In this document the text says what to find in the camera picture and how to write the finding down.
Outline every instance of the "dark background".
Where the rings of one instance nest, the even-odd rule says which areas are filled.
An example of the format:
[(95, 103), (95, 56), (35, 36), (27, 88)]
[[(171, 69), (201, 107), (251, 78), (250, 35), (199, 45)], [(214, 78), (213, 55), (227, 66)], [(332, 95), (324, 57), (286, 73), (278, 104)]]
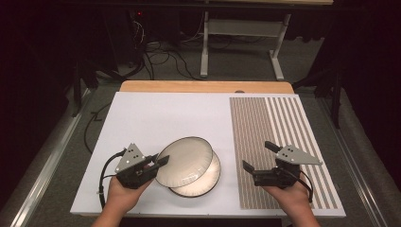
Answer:
[[(362, 2), (336, 4), (359, 7)], [(286, 38), (301, 36), (308, 42), (325, 37), (310, 74), (332, 67), (333, 61), (341, 62), (343, 88), (376, 152), (400, 187), (400, 8), (391, 0), (371, 0), (363, 6), (368, 12), (363, 16), (294, 13)], [(196, 32), (193, 27), (198, 28), (201, 17), (199, 13), (163, 10), (144, 16), (153, 39), (174, 44), (179, 44), (180, 30)], [(3, 2), (0, 27), (3, 206), (64, 114), (68, 105), (65, 93), (72, 86), (77, 61), (85, 58), (113, 70), (116, 59), (111, 58), (114, 48), (99, 10), (60, 7), (45, 0)], [(91, 69), (89, 73), (94, 73), (94, 67)]]

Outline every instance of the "forearm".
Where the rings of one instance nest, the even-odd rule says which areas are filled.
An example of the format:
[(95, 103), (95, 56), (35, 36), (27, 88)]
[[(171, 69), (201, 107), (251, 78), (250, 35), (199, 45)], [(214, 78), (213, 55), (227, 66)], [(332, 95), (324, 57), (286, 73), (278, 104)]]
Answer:
[(108, 207), (106, 204), (100, 216), (93, 223), (92, 227), (118, 227), (124, 215), (125, 212)]
[(305, 209), (304, 212), (298, 212), (295, 216), (289, 216), (295, 227), (320, 227), (311, 210)]

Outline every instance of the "metal stand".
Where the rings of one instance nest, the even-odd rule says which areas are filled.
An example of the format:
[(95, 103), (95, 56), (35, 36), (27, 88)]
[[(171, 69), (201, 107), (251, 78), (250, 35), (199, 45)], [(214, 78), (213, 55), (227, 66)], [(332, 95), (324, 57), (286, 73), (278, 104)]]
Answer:
[(277, 80), (284, 80), (280, 63), (277, 59), (281, 45), (286, 35), (290, 14), (286, 14), (283, 22), (265, 22), (265, 21), (240, 21), (240, 20), (209, 20), (209, 12), (204, 12), (203, 23), (203, 49), (200, 62), (200, 76), (207, 78), (209, 67), (209, 34), (219, 35), (243, 35), (277, 38), (276, 46), (270, 50), (270, 60)]

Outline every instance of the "gray floor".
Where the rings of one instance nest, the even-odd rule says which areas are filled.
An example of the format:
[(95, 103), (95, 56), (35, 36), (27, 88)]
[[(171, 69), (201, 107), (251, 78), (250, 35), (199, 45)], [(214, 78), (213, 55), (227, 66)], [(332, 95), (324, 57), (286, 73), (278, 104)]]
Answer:
[[(212, 41), (209, 57), (209, 80), (275, 80), (271, 64), (268, 61), (267, 46), (274, 42), (255, 38), (242, 38), (242, 42), (230, 44), (224, 41)], [(285, 79), (297, 81), (306, 76), (314, 61), (322, 42), (312, 41), (304, 44), (300, 40), (285, 41), (279, 55)], [(193, 77), (199, 77), (201, 64), (201, 47), (197, 43), (182, 45), (175, 48), (186, 61), (186, 66)], [(155, 79), (188, 79), (180, 73), (185, 72), (184, 62), (174, 53), (167, 58), (160, 49), (148, 53), (153, 65)], [(142, 70), (131, 79), (148, 79), (147, 70)], [(27, 226), (89, 226), (94, 218), (71, 215), (73, 199), (79, 183), (91, 157), (84, 146), (83, 137), (87, 124), (92, 117), (91, 112), (98, 111), (108, 102), (119, 89), (119, 84), (111, 80), (101, 80), (97, 90), (87, 97), (87, 105), (82, 109), (80, 120), (71, 134), (61, 161), (53, 174), (47, 190), (39, 199), (40, 202), (32, 214)], [(323, 158), (332, 179), (338, 189), (341, 202), (347, 214), (346, 218), (320, 218), (322, 226), (401, 226), (400, 192), (394, 185), (385, 167), (377, 158), (363, 128), (355, 117), (352, 106), (343, 92), (340, 108), (340, 130), (333, 128), (327, 117), (327, 102), (329, 99), (316, 99), (311, 88), (296, 91), (304, 104), (307, 117), (322, 151)], [(32, 185), (39, 176), (52, 150), (62, 141), (64, 132), (72, 124), (70, 116), (72, 107), (67, 110), (58, 127), (53, 131), (48, 141), (32, 162), (25, 177), (21, 180), (8, 204), (0, 214), (0, 226), (10, 226), (16, 214), (24, 203)], [(99, 118), (104, 119), (107, 109), (100, 112)], [(88, 128), (87, 141), (93, 148), (101, 131), (103, 121), (95, 121)], [(193, 220), (174, 222), (166, 219), (147, 219), (150, 225), (165, 226), (196, 226)], [(203, 225), (221, 225), (219, 222), (203, 222)]]

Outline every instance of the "glass plate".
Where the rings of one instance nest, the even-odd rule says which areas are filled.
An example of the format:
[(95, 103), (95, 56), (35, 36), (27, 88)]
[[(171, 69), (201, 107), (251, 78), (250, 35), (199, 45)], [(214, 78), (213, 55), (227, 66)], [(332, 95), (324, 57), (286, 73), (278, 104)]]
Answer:
[(167, 187), (181, 187), (196, 181), (210, 166), (213, 150), (199, 137), (185, 137), (168, 145), (157, 157), (169, 155), (168, 163), (159, 169), (156, 181)]
[(220, 160), (213, 152), (212, 163), (206, 172), (193, 183), (181, 187), (170, 187), (171, 191), (182, 197), (194, 198), (211, 191), (220, 177)]

